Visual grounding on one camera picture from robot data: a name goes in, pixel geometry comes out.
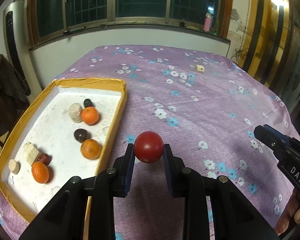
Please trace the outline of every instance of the purple bedsheet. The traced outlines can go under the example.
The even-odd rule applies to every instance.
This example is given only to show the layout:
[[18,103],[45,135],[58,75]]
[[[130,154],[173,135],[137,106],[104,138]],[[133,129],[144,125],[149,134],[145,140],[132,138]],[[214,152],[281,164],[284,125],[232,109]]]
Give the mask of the purple bedsheet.
[[[194,70],[196,64],[204,73]],[[292,185],[253,130],[267,123],[299,135],[284,103],[268,88],[225,57],[162,46],[98,47],[56,78],[79,77],[127,82],[128,101],[109,165],[138,134],[153,130],[186,166],[203,176],[228,176],[274,227]],[[117,239],[181,238],[183,200],[170,197],[162,160],[136,161],[131,190],[114,200],[114,214]],[[212,222],[211,211],[208,216]],[[27,226],[1,192],[0,223],[13,240]]]

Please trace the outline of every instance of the tomato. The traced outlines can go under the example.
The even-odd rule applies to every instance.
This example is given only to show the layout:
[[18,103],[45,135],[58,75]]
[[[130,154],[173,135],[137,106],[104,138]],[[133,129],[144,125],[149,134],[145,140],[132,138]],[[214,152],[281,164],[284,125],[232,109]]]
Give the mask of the tomato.
[[152,131],[141,133],[134,143],[134,154],[143,163],[156,162],[163,154],[162,138]]

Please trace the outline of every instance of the window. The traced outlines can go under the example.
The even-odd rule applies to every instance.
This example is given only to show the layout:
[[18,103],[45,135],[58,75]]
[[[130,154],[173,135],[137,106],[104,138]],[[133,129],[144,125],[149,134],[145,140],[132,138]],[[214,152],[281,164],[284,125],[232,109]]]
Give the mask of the window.
[[207,13],[213,15],[210,31],[226,30],[232,0],[28,0],[30,44],[35,45],[84,27],[113,23],[156,24],[203,29]]

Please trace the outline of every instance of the human hand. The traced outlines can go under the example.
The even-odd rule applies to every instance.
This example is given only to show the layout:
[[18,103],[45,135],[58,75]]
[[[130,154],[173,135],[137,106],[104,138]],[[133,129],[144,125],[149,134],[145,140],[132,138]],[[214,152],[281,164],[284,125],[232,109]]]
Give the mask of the human hand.
[[297,195],[298,192],[296,189],[294,189],[286,207],[284,208],[284,211],[282,212],[280,218],[277,221],[277,224],[274,227],[274,231],[278,236],[287,230],[291,217],[294,216],[294,221],[296,222],[296,224],[300,224],[300,208],[299,202],[297,200]]

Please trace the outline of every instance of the window sill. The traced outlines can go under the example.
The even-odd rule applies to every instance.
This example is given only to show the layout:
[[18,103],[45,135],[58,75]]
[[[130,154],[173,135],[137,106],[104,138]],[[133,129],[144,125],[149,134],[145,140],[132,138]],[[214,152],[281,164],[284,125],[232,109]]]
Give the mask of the window sill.
[[230,44],[230,40],[227,38],[224,38],[220,35],[215,35],[213,33],[206,32],[202,29],[198,29],[196,27],[191,27],[191,26],[185,26],[185,27],[180,27],[178,24],[174,23],[168,23],[168,22],[157,22],[157,21],[129,21],[129,20],[123,20],[123,21],[116,21],[116,22],[108,22],[108,23],[101,23],[97,25],[89,25],[89,22],[87,23],[86,26],[72,26],[70,30],[63,32],[62,34],[50,38],[46,41],[43,41],[31,48],[29,50],[37,49],[39,47],[42,47],[46,44],[52,43],[57,40],[64,39],[68,36],[71,35],[79,35],[83,32],[92,32],[92,31],[101,31],[101,30],[106,30],[106,29],[118,29],[118,28],[157,28],[157,29],[165,29],[165,30],[172,30],[172,31],[179,31],[179,32],[185,32],[189,34],[195,34],[195,35],[200,35],[200,36],[205,36],[209,37],[214,40],[221,41],[223,43],[228,43]]

